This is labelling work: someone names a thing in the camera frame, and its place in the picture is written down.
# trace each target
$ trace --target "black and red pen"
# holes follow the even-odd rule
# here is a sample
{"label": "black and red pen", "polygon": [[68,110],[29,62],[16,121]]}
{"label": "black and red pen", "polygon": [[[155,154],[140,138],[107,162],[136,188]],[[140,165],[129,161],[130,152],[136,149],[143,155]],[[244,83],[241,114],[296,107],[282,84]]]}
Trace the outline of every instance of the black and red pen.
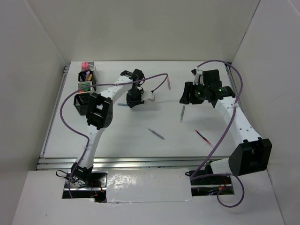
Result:
{"label": "black and red pen", "polygon": [[205,140],[208,144],[212,145],[212,143],[210,143],[209,140],[207,140],[202,134],[200,134],[198,130],[195,131],[197,132],[198,135],[200,135],[201,138],[203,138],[203,140]]}

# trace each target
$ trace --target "black basket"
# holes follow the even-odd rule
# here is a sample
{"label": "black basket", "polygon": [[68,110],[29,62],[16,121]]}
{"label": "black basket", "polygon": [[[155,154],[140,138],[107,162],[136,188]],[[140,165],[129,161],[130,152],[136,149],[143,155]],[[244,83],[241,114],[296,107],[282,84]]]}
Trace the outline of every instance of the black basket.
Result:
{"label": "black basket", "polygon": [[90,94],[77,94],[74,96],[74,106],[81,116],[85,116],[88,110]]}
{"label": "black basket", "polygon": [[[84,81],[86,81],[86,80],[85,80],[86,72],[87,72],[87,71],[81,71],[81,72],[78,74],[78,81],[79,81],[79,82],[84,82]],[[91,80],[91,81],[92,81],[92,84],[94,85],[94,84],[97,83],[97,78],[96,78],[95,74],[93,73],[93,71],[89,70],[89,72],[90,72],[90,74],[92,74],[92,80]]]}

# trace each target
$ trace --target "purple cable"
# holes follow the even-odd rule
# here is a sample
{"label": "purple cable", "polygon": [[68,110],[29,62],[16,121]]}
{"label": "purple cable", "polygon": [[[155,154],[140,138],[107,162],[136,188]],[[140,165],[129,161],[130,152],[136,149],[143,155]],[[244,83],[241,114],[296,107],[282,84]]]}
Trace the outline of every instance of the purple cable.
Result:
{"label": "purple cable", "polygon": [[69,182],[69,195],[70,195],[71,198],[73,198],[73,197],[72,197],[72,194],[71,194],[71,189],[70,189],[70,187],[71,187],[71,179],[72,179],[72,177],[73,177],[73,173],[74,173],[76,167],[80,164],[81,160],[83,159],[83,157],[84,157],[84,155],[85,155],[85,153],[86,153],[86,151],[87,151],[87,149],[88,149],[88,145],[89,145],[89,143],[90,143],[90,139],[89,139],[89,137],[88,137],[87,135],[85,135],[85,134],[83,134],[83,133],[81,133],[81,132],[79,132],[79,131],[73,129],[72,127],[70,127],[70,126],[66,123],[66,121],[65,121],[65,119],[63,118],[63,115],[62,115],[62,109],[63,109],[65,103],[66,103],[66,102],[68,101],[68,99],[71,98],[74,94],[76,94],[76,93],[78,93],[78,92],[80,92],[81,90],[84,90],[84,89],[86,89],[86,88],[97,87],[97,86],[121,86],[121,85],[126,85],[126,84],[139,83],[139,82],[141,82],[141,81],[146,81],[146,80],[149,80],[149,79],[152,79],[152,78],[155,78],[155,77],[158,77],[158,76],[163,76],[163,75],[166,75],[166,78],[161,82],[161,84],[160,84],[159,86],[157,86],[155,89],[153,89],[153,90],[151,91],[151,92],[154,92],[155,90],[157,90],[157,89],[158,89],[158,88],[166,81],[166,79],[168,78],[168,74],[166,74],[166,73],[158,74],[158,75],[154,75],[154,76],[151,76],[151,77],[142,79],[142,80],[137,80],[137,81],[132,81],[132,82],[126,82],[126,83],[118,83],[118,84],[115,84],[115,83],[101,83],[101,84],[94,84],[94,85],[91,85],[91,86],[86,86],[86,87],[84,87],[84,88],[81,88],[81,89],[79,89],[79,90],[76,90],[76,91],[72,92],[72,93],[71,93],[70,95],[68,95],[68,96],[66,97],[66,99],[62,102],[62,104],[61,104],[61,106],[60,106],[60,118],[61,118],[61,121],[63,122],[63,124],[64,124],[67,128],[69,128],[71,131],[73,131],[74,133],[76,133],[76,134],[78,134],[78,135],[81,135],[81,136],[85,137],[85,138],[88,140],[87,143],[86,143],[86,145],[85,145],[85,149],[84,149],[84,151],[83,151],[83,154],[80,156],[78,162],[75,164],[75,166],[74,166],[74,168],[73,168],[73,170],[71,171],[71,174],[70,174],[70,176],[69,176],[69,181],[68,181],[68,182]]}
{"label": "purple cable", "polygon": [[[202,66],[202,65],[204,65],[204,64],[206,64],[206,63],[209,63],[209,62],[222,62],[222,63],[224,63],[225,65],[227,65],[227,66],[229,66],[230,68],[232,68],[232,69],[237,73],[237,75],[239,76],[239,79],[240,79],[240,91],[239,91],[239,93],[238,93],[238,95],[237,95],[237,97],[236,97],[236,99],[235,99],[235,101],[234,101],[234,103],[236,104],[236,103],[238,102],[238,100],[239,100],[239,98],[240,98],[240,95],[241,95],[241,93],[242,93],[242,90],[243,90],[243,79],[242,79],[242,77],[241,77],[239,71],[238,71],[234,66],[232,66],[231,64],[229,64],[228,62],[225,62],[225,61],[222,61],[222,60],[209,60],[209,61],[205,61],[205,62],[201,63],[200,65],[198,65],[197,68],[199,68],[200,66]],[[219,147],[219,145],[221,144],[221,142],[222,142],[223,139],[225,138],[226,134],[228,133],[228,131],[229,131],[229,129],[230,129],[232,123],[233,123],[235,114],[236,114],[236,106],[233,107],[232,117],[231,117],[231,119],[230,119],[230,121],[229,121],[229,123],[228,123],[228,125],[227,125],[227,127],[226,127],[226,129],[225,129],[225,131],[224,131],[224,133],[222,134],[221,138],[219,139],[219,141],[217,142],[217,144],[215,145],[215,147],[211,150],[211,152],[210,152],[209,155],[206,157],[206,159],[201,163],[200,166],[198,166],[198,168],[197,168],[197,169],[193,172],[193,174],[190,176],[190,180],[196,180],[196,179],[200,179],[200,178],[204,178],[204,177],[209,177],[209,176],[215,176],[215,175],[216,175],[216,176],[220,176],[219,174],[207,174],[207,175],[195,177],[196,174],[201,170],[201,168],[208,162],[208,160],[211,158],[211,156],[215,153],[215,151],[217,150],[217,148]],[[243,201],[244,195],[245,195],[245,189],[244,189],[244,186],[243,186],[243,184],[241,183],[240,179],[239,179],[237,176],[233,175],[233,174],[232,174],[232,176],[236,177],[236,178],[238,179],[238,181],[240,182],[241,186],[242,186],[242,197],[241,197],[241,200],[240,200],[237,204],[235,204],[235,205],[233,205],[233,206],[228,206],[228,205],[225,205],[225,204],[221,203],[221,201],[219,200],[219,197],[218,197],[218,196],[219,196],[219,194],[221,193],[222,190],[220,190],[220,191],[218,192],[218,194],[217,194],[217,200],[220,202],[220,204],[223,205],[223,206],[225,206],[225,207],[228,207],[228,208],[233,208],[233,207],[238,206],[238,205]]]}

